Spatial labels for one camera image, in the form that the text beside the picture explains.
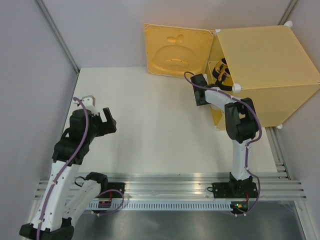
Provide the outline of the gold loafer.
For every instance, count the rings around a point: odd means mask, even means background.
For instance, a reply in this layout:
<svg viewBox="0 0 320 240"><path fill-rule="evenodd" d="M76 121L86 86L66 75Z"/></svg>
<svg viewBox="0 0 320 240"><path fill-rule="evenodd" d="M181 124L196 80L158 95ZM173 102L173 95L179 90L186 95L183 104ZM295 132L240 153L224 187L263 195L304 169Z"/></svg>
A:
<svg viewBox="0 0 320 240"><path fill-rule="evenodd" d="M226 82L229 81L230 79L231 79L230 70L228 67L226 67L219 74L218 79L216 81L216 85L223 91L232 92L233 86L226 85Z"/></svg>
<svg viewBox="0 0 320 240"><path fill-rule="evenodd" d="M222 58L213 68L212 70L212 76L215 78L215 79L218 79L219 78L219 75L221 74L221 72L223 72L223 70L225 68L227 68L228 65L227 65L227 61L225 58Z"/></svg>

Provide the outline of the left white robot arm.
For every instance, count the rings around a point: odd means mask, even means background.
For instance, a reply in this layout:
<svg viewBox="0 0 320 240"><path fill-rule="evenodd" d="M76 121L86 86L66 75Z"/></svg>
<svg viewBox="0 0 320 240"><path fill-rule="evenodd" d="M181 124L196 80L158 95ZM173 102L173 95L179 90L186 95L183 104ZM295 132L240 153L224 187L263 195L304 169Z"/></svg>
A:
<svg viewBox="0 0 320 240"><path fill-rule="evenodd" d="M42 202L30 223L21 226L19 235L29 240L70 240L75 226L89 203L109 193L105 174L90 172L79 192L67 202L84 157L94 138L116 132L116 121L109 108L103 108L106 121L99 113L77 109L69 118L69 127L54 146L49 183Z"/></svg>

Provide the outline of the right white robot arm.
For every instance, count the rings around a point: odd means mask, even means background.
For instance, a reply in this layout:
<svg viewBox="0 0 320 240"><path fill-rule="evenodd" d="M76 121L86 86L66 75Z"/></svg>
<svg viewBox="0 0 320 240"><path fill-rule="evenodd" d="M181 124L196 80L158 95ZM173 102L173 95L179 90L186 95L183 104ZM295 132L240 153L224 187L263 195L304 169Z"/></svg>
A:
<svg viewBox="0 0 320 240"><path fill-rule="evenodd" d="M237 98L218 87L209 87L203 74L185 72L184 77L193 86L197 106L212 105L224 113L225 130L232 140L233 162L228 192L235 198L247 190L253 180L249 169L250 145L262 136L262 126L250 98Z"/></svg>

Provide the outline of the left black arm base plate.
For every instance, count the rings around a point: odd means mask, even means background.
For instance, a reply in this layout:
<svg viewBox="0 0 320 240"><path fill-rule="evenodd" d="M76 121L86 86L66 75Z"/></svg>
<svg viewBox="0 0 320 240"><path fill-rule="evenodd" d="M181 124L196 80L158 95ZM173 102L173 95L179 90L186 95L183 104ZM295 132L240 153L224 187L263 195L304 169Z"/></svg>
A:
<svg viewBox="0 0 320 240"><path fill-rule="evenodd" d="M120 191L122 194L125 193L125 187L126 184L124 182L110 182L108 184L107 190L118 190ZM105 196L107 198L122 198L121 194L115 191L110 191L108 193L105 194Z"/></svg>

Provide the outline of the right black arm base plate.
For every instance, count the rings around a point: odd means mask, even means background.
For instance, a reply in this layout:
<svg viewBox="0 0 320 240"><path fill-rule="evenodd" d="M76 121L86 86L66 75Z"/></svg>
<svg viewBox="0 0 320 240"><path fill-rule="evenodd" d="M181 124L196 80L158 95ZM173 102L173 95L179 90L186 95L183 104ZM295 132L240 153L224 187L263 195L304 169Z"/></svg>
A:
<svg viewBox="0 0 320 240"><path fill-rule="evenodd" d="M250 199L258 196L257 185L254 182L214 182L212 183L213 196L215 199Z"/></svg>

